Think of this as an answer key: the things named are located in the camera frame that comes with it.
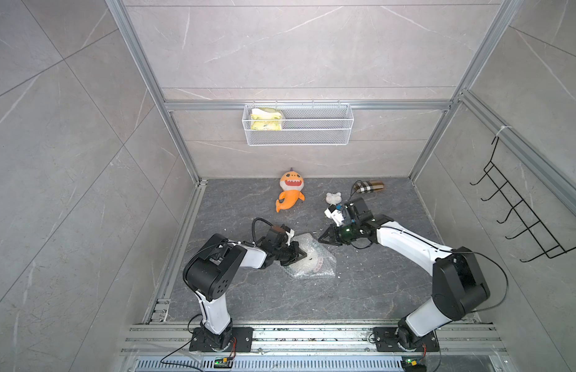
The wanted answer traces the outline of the clear bubble wrap sheet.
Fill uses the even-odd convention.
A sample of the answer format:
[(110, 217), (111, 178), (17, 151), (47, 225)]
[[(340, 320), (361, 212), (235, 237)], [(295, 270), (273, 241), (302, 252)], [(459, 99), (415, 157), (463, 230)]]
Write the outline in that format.
[(306, 256), (283, 268), (289, 276), (294, 279), (335, 277), (337, 260), (323, 244), (309, 233), (294, 237), (294, 242), (299, 243)]

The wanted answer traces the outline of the green rimmed white dinner plate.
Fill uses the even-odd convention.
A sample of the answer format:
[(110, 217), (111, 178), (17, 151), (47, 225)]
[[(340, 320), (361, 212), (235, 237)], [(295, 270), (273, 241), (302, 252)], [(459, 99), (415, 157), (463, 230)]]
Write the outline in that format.
[(320, 257), (318, 253), (312, 252), (295, 263), (294, 271), (297, 277), (311, 277), (322, 269), (323, 264), (324, 258)]

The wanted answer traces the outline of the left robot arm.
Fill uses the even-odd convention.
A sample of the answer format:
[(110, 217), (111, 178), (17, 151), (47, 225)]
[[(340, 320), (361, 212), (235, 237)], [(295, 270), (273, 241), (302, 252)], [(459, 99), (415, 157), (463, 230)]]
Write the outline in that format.
[(234, 340), (225, 293), (238, 269), (264, 270), (275, 262), (286, 267), (308, 256), (288, 226), (256, 217), (251, 231), (250, 242), (214, 234), (183, 270), (184, 283), (200, 304), (202, 319), (198, 331), (214, 350), (224, 350)]

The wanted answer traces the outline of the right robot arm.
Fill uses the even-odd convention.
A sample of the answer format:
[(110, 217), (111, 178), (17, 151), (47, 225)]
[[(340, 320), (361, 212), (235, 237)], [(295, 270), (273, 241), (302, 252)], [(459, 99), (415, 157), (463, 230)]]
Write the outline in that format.
[(374, 192), (374, 184), (358, 180), (347, 199), (328, 193), (325, 215), (331, 225), (319, 243), (351, 246), (357, 251), (389, 249), (423, 269), (432, 279), (430, 298), (397, 324), (394, 336), (401, 350), (414, 352), (424, 339), (442, 326), (468, 314), (488, 310), (484, 302), (491, 291), (478, 262), (482, 254), (465, 246), (452, 248), (424, 238), (383, 214), (373, 214), (362, 194)]

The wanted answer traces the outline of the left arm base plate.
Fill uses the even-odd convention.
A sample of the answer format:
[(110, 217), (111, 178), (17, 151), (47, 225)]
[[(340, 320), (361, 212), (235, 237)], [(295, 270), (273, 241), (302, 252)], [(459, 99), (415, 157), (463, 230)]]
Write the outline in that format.
[(252, 349), (253, 332), (251, 327), (232, 327), (218, 335), (200, 326), (193, 331), (189, 350), (248, 353)]

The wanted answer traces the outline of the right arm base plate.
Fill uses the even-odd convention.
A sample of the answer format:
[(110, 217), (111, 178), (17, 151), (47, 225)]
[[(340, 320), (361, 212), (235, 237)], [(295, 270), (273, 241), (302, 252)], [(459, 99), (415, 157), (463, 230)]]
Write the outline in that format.
[(379, 352), (438, 352), (440, 345), (435, 331), (416, 336), (412, 331), (396, 326), (375, 327), (370, 338)]

